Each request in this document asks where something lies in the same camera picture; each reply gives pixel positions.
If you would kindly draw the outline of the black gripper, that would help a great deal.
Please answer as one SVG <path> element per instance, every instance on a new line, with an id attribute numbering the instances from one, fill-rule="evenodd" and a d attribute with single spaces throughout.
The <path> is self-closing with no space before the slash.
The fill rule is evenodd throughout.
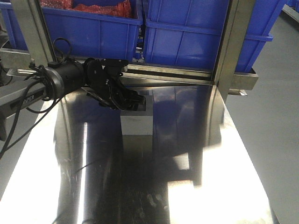
<path id="1" fill-rule="evenodd" d="M 113 110 L 138 110 L 146 105 L 144 96 L 126 88 L 119 78 L 127 69 L 128 60 L 88 58 L 84 62 L 87 95 L 98 101 L 102 107 Z"/>

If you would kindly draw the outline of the gray robot arm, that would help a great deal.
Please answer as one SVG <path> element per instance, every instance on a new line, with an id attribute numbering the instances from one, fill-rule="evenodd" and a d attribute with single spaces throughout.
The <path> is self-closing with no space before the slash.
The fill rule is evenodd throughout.
<path id="1" fill-rule="evenodd" d="M 24 81 L 0 89 L 0 139 L 7 139 L 6 118 L 38 100 L 58 100 L 83 88 L 100 106 L 114 110 L 137 111 L 145 97 L 126 88 L 120 81 L 128 61 L 88 58 L 83 63 L 67 59 L 33 67 L 35 73 Z"/>

